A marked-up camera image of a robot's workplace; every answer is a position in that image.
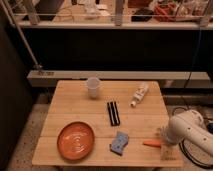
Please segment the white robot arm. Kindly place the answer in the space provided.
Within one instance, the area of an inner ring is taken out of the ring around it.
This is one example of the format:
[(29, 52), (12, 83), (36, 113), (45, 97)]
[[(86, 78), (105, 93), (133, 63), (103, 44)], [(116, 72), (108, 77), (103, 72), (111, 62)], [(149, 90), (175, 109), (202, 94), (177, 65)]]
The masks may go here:
[(204, 129), (203, 124), (204, 118), (198, 111), (187, 110), (169, 118), (161, 128), (161, 137), (168, 146), (186, 139), (213, 157), (213, 134)]

